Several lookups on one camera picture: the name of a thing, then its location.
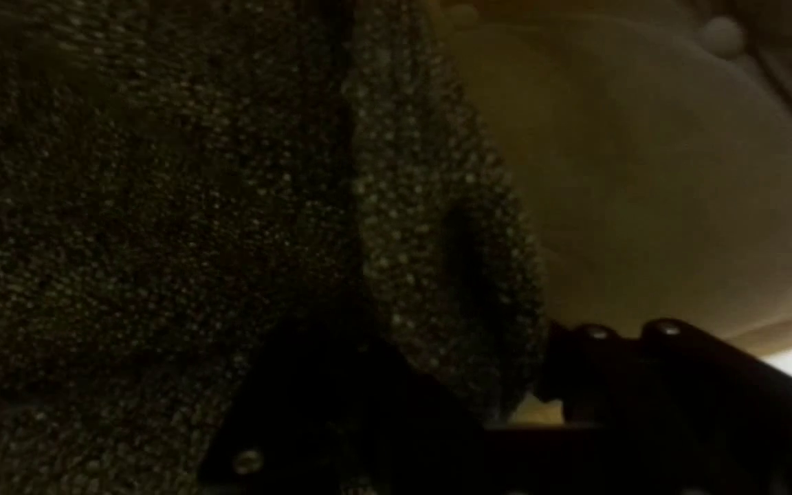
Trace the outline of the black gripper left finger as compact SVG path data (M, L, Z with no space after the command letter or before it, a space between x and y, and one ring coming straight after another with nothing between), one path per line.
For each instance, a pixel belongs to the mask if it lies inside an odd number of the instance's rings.
M484 426L379 338L283 320L198 463L201 495L491 495Z

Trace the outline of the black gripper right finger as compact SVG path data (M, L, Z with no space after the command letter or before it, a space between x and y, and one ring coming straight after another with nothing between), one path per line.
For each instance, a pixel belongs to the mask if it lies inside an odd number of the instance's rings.
M606 437L608 495L792 495L792 377L689 320L555 323L537 396Z

